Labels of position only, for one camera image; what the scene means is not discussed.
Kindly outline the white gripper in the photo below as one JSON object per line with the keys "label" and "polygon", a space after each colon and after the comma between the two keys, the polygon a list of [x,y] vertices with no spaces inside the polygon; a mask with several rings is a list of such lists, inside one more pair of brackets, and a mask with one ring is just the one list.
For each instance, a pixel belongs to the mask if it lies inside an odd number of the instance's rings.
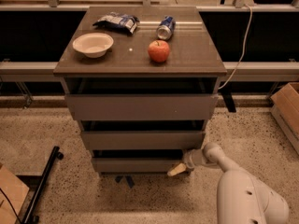
{"label": "white gripper", "polygon": [[185,172],[188,169],[193,170],[197,166],[204,165],[206,158],[202,149],[191,149],[183,154],[183,163],[172,167],[168,172],[168,176],[174,176]]}

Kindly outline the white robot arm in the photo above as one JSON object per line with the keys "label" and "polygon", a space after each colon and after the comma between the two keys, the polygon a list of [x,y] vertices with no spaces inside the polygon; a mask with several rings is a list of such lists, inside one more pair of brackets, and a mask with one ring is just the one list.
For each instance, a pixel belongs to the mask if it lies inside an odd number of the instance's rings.
{"label": "white robot arm", "polygon": [[287,224],[290,208],[286,200],[230,159],[216,143],[186,151],[167,174],[178,175],[197,166],[223,171],[217,186],[218,224]]}

